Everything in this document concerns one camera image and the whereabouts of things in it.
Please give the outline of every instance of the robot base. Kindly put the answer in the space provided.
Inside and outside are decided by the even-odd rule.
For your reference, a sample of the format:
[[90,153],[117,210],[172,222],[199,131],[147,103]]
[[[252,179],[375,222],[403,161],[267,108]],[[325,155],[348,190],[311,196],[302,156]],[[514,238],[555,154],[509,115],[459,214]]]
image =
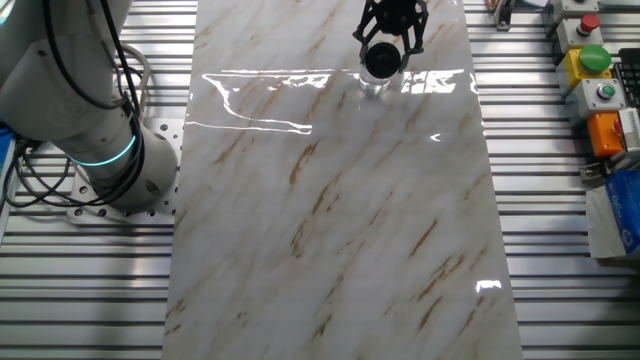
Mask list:
[[[183,122],[176,119],[148,118],[146,127],[169,141],[177,154],[178,165],[182,153]],[[110,226],[130,224],[131,226],[167,225],[173,226],[176,211],[179,171],[175,175],[173,184],[157,201],[143,209],[142,212],[129,213],[117,210],[111,206],[92,206],[69,208],[67,217],[69,222],[78,226]],[[97,198],[91,186],[76,173],[73,181],[71,196],[80,201],[91,201]]]

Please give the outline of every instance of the metal rail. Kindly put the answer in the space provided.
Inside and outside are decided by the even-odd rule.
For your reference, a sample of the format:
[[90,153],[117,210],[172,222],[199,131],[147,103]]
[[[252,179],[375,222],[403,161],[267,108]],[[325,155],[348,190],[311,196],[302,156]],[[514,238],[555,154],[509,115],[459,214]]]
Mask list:
[[[640,359],[640,278],[588,258],[584,160],[560,113],[539,10],[517,5],[506,33],[483,0],[464,5],[525,358]],[[151,61],[151,117],[183,122],[196,8],[131,10],[122,39]],[[612,54],[640,45],[640,14],[600,19]],[[38,156],[55,182],[62,154]],[[76,228],[59,209],[12,211],[0,247],[0,359],[160,359],[171,241],[167,227]]]

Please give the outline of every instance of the marble slab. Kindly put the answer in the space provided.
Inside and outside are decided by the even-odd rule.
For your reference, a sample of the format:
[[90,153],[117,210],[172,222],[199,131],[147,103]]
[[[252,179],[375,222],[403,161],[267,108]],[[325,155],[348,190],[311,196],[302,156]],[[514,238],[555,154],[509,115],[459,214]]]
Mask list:
[[200,1],[164,360],[522,359],[462,2],[378,97],[363,7]]

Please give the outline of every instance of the cylindrical object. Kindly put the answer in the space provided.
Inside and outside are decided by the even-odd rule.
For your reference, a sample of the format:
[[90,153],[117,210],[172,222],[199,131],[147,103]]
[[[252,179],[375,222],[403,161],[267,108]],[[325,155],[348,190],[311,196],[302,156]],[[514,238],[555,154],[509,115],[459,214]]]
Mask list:
[[400,51],[393,44],[372,43],[360,68],[360,88],[371,96],[382,93],[398,72],[401,62]]
[[364,91],[365,94],[370,96],[376,96],[381,94],[383,91],[387,89],[391,80],[387,79],[379,79],[367,70],[365,65],[360,67],[360,88]]
[[600,20],[595,15],[585,15],[580,19],[580,25],[576,28],[576,31],[580,36],[587,37],[591,35],[591,32],[600,26]]

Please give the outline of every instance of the orange button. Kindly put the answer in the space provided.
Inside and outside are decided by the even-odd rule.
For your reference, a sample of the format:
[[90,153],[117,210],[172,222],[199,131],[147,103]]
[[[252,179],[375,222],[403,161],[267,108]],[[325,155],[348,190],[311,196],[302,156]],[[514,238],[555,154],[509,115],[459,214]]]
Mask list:
[[597,157],[609,157],[622,150],[622,139],[616,132],[617,111],[595,113],[587,122],[593,152]]

